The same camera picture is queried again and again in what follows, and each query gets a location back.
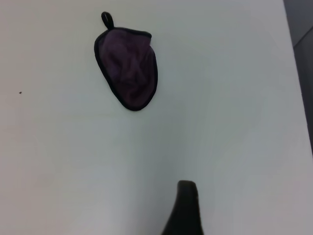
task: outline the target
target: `white table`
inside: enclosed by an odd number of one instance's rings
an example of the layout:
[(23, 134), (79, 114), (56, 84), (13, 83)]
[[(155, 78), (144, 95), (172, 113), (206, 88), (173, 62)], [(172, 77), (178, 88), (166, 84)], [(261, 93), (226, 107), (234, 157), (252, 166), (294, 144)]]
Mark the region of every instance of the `white table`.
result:
[[(140, 112), (94, 58), (102, 11), (153, 36)], [(0, 31), (1, 235), (159, 235), (182, 179), (207, 235), (312, 234), (282, 0), (3, 0)]]

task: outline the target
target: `hanging loop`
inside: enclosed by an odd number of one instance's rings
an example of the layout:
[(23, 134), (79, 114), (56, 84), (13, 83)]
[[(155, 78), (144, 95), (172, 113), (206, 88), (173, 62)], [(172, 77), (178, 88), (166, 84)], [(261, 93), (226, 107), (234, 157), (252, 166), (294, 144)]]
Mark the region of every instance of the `hanging loop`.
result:
[(108, 29), (113, 29), (114, 28), (114, 22), (113, 22), (111, 14), (109, 12), (103, 12), (101, 14), (101, 18), (102, 18), (102, 21), (103, 21), (104, 25)]

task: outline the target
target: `black object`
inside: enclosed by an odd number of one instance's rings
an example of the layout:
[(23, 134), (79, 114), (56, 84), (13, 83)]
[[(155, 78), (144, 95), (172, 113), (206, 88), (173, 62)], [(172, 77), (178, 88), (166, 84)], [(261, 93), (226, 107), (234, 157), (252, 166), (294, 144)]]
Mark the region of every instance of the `black object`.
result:
[(293, 47), (313, 152), (313, 27)]
[(179, 181), (172, 214), (162, 235), (203, 235), (197, 186)]
[(132, 111), (146, 107), (157, 90), (157, 60), (151, 34), (114, 27), (108, 12), (101, 15), (108, 28), (94, 43), (101, 72), (121, 104)]

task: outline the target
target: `black trim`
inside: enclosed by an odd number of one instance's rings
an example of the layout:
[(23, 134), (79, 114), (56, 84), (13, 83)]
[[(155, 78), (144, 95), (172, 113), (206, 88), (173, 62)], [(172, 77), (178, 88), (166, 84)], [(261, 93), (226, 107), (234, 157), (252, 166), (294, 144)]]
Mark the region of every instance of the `black trim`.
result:
[(113, 85), (113, 83), (112, 83), (112, 80), (111, 80), (110, 76), (109, 76), (108, 73), (107, 73), (106, 68), (103, 66), (103, 64), (102, 64), (102, 62), (101, 62), (100, 54), (99, 54), (99, 42), (100, 42), (100, 40), (104, 39), (104, 38), (106, 37), (106, 35), (107, 35), (111, 30), (115, 30), (115, 29), (125, 30), (125, 31), (127, 31), (127, 32), (129, 32), (129, 33), (136, 34), (136, 35), (143, 35), (143, 36), (146, 36), (146, 37), (148, 37), (148, 38), (152, 38), (152, 35), (151, 35), (150, 33), (148, 33), (148, 32), (145, 32), (145, 31), (137, 31), (137, 30), (128, 29), (128, 28), (122, 28), (122, 27), (114, 27), (113, 21), (112, 21), (112, 23), (106, 24), (106, 26), (107, 26), (108, 30), (105, 31), (104, 33), (102, 33), (102, 34), (96, 39), (96, 41), (94, 42), (94, 55), (95, 55), (95, 57), (96, 57), (98, 66), (99, 66), (99, 68), (100, 68), (100, 70), (101, 70), (101, 72), (102, 72), (104, 78), (105, 78), (106, 81), (108, 82), (108, 85), (109, 85), (111, 91), (112, 91), (113, 94), (116, 96), (116, 98), (119, 100), (119, 102), (121, 102), (121, 104), (122, 104), (126, 109), (129, 109), (129, 110), (131, 110), (131, 111), (139, 111), (139, 110), (142, 110), (143, 108), (145, 108), (145, 107), (150, 103), (150, 101), (152, 100), (152, 98), (153, 98), (153, 96), (155, 95), (156, 90), (157, 90), (157, 80), (158, 80), (157, 76), (158, 76), (158, 73), (157, 73), (157, 59), (156, 59), (156, 54), (154, 53), (154, 66), (155, 66), (155, 86), (154, 86), (154, 89), (153, 89), (151, 95), (149, 96), (148, 100), (147, 100), (143, 105), (141, 105), (141, 106), (139, 106), (139, 107), (133, 107), (133, 106), (127, 104), (127, 103), (122, 99), (122, 97), (118, 94), (118, 92), (116, 91), (116, 89), (115, 89), (115, 87), (114, 87), (114, 85)]
[(299, 44), (302, 42), (302, 40), (308, 35), (308, 33), (311, 32), (312, 29), (313, 29), (313, 26), (312, 26), (312, 27), (308, 30), (308, 32), (306, 32), (306, 33), (300, 38), (300, 40), (293, 46), (293, 49), (295, 49), (296, 46), (299, 45)]
[(302, 101), (307, 120), (307, 128), (313, 153), (313, 27), (293, 48), (297, 66)]

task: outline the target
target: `purple cloth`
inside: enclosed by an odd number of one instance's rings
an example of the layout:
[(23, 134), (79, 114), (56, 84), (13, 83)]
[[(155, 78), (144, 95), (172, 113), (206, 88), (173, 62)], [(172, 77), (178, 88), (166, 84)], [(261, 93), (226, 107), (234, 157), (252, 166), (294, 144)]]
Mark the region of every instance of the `purple cloth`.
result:
[(131, 110), (144, 108), (157, 86), (157, 63), (151, 38), (131, 30), (113, 28), (98, 42), (100, 61), (111, 89)]

